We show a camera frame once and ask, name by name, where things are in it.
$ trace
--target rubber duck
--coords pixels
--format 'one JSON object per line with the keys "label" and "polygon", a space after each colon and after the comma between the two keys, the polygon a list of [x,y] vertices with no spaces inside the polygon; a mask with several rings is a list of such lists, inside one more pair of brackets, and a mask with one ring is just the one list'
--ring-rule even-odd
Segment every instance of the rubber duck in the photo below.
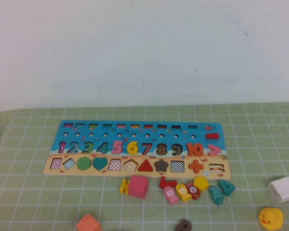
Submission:
{"label": "rubber duck", "polygon": [[278,230],[283,226],[284,216],[278,208],[264,208],[260,211],[259,222],[269,231]]}

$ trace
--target red triangle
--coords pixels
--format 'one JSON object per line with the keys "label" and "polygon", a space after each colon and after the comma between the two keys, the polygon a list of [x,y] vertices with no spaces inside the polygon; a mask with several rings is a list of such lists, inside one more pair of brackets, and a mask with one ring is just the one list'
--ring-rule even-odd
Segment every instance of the red triangle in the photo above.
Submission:
{"label": "red triangle", "polygon": [[146,159],[138,168],[140,172],[153,172],[153,168],[150,165],[150,162]]}

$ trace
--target number puzzle board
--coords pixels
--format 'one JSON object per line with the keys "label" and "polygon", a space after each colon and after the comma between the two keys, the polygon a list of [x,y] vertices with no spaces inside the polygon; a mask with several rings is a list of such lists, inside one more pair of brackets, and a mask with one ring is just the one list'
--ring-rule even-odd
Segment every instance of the number puzzle board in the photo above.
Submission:
{"label": "number puzzle board", "polygon": [[230,179],[222,125],[188,122],[63,120],[44,174]]}

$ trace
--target red plus sign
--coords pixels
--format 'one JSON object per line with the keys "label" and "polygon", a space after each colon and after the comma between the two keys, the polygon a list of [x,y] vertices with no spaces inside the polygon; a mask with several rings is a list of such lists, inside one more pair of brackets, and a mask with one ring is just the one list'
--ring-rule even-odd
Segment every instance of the red plus sign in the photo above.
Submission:
{"label": "red plus sign", "polygon": [[203,164],[198,163],[198,160],[194,160],[192,164],[188,165],[189,169],[193,169],[194,173],[199,173],[200,169],[203,169]]}

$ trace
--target teal heart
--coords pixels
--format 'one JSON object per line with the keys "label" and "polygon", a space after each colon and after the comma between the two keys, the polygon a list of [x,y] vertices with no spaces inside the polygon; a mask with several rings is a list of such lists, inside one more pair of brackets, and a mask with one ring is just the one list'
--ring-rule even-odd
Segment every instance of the teal heart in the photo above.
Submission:
{"label": "teal heart", "polygon": [[95,167],[97,170],[101,170],[102,168],[104,168],[108,163],[107,158],[102,157],[95,157],[92,161],[92,165],[93,167]]}

